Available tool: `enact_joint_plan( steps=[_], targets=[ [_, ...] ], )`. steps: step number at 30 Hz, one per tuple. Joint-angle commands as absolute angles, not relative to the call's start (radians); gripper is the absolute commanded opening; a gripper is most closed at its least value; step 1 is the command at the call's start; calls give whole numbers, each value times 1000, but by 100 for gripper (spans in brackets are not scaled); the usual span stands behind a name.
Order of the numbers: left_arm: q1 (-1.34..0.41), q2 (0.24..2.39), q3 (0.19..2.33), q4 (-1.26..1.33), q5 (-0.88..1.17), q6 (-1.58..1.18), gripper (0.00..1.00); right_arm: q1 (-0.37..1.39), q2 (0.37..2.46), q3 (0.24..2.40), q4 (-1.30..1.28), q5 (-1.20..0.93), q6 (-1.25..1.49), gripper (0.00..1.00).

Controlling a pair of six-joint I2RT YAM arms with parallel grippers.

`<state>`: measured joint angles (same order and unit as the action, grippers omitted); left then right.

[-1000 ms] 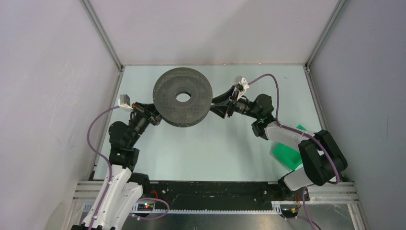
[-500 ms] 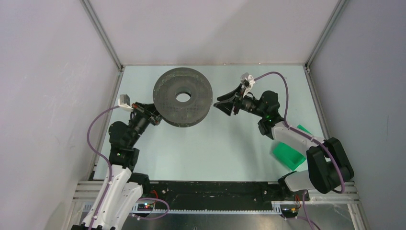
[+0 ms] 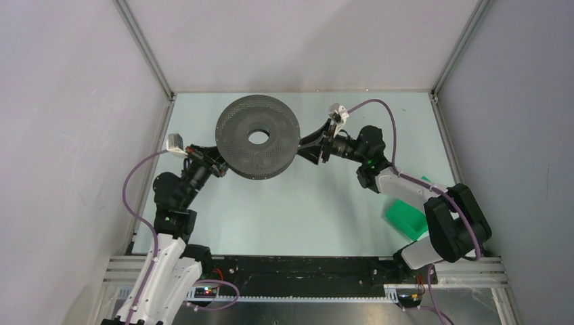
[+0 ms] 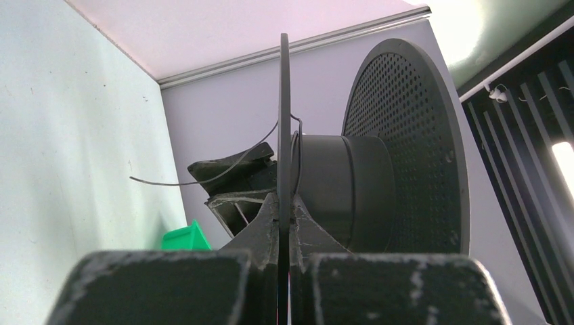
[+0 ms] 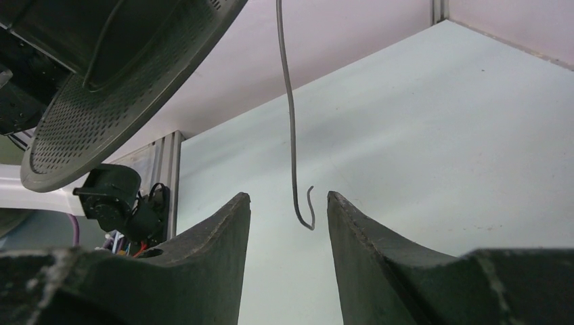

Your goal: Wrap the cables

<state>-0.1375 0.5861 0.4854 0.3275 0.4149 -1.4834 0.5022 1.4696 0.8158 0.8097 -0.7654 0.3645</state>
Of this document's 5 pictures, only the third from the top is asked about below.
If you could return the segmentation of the dark grey cable spool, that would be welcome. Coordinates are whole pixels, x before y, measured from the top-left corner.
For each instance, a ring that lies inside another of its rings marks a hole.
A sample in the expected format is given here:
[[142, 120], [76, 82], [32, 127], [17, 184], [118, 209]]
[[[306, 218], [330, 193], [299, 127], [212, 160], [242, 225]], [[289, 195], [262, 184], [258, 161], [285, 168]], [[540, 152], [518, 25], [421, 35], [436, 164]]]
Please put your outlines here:
[[230, 103], [215, 127], [217, 149], [238, 175], [264, 180], [293, 162], [301, 139], [294, 112], [268, 95], [248, 95]]

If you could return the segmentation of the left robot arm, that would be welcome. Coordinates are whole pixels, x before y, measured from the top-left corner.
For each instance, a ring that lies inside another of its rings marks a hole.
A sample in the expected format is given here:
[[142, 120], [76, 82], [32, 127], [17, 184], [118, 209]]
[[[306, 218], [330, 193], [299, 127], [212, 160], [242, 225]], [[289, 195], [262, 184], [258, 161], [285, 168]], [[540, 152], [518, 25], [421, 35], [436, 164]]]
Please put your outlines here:
[[153, 221], [129, 212], [152, 233], [152, 243], [131, 294], [117, 314], [102, 324], [171, 324], [195, 282], [214, 273], [207, 246], [189, 244], [197, 213], [189, 207], [212, 176], [223, 177], [228, 165], [214, 146], [182, 150], [180, 175], [163, 172], [152, 183]]

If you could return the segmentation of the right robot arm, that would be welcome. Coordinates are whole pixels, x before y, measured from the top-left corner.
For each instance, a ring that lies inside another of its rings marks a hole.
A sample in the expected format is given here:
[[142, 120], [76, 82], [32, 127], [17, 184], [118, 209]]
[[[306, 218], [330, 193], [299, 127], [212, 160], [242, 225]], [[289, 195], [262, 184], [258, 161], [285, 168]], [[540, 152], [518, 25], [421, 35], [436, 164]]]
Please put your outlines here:
[[400, 200], [424, 214], [428, 236], [395, 253], [393, 272], [400, 282], [413, 282], [421, 267], [431, 263], [454, 263], [470, 252], [480, 258], [492, 230], [471, 189], [463, 183], [438, 186], [402, 173], [385, 157], [385, 148], [378, 127], [365, 126], [353, 138], [338, 134], [335, 123], [327, 120], [300, 141], [297, 154], [315, 165], [327, 162], [332, 155], [357, 162], [361, 187]]

